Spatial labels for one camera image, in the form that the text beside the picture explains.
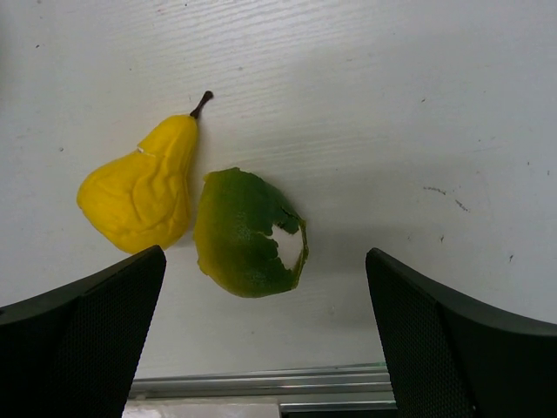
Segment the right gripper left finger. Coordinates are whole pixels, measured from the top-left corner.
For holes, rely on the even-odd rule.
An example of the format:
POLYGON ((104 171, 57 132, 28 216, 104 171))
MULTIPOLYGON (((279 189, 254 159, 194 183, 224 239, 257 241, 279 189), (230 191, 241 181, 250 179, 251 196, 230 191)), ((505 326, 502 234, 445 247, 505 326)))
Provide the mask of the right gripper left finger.
POLYGON ((1 309, 3 417, 119 417, 164 280, 152 246, 1 309))

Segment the yellow fake pear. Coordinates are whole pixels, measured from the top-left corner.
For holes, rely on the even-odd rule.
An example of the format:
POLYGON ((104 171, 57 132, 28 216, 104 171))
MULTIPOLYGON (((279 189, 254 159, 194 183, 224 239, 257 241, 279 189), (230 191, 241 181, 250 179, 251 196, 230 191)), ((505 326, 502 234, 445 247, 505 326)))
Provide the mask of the yellow fake pear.
POLYGON ((166 249, 188 230, 188 174, 201 112, 212 98, 206 91, 190 113, 164 119, 134 151, 98 167, 79 186, 78 207, 117 249, 166 249))

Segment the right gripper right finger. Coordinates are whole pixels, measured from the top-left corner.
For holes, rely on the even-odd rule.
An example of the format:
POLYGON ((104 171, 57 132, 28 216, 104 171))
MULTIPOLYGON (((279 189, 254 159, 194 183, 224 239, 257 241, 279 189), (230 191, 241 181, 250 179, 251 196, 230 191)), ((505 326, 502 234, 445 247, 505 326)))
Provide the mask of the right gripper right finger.
POLYGON ((366 276, 400 417, 554 417, 556 326, 373 248, 366 276))

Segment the green yellow fake fruit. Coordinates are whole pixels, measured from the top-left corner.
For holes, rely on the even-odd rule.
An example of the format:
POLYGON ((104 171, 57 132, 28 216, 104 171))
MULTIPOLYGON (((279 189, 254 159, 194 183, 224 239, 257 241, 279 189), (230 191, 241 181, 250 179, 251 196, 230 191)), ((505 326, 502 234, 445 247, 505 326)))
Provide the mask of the green yellow fake fruit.
POLYGON ((241 298, 295 289, 309 247, 306 222, 285 195, 237 167, 204 182, 193 230, 201 272, 241 298))

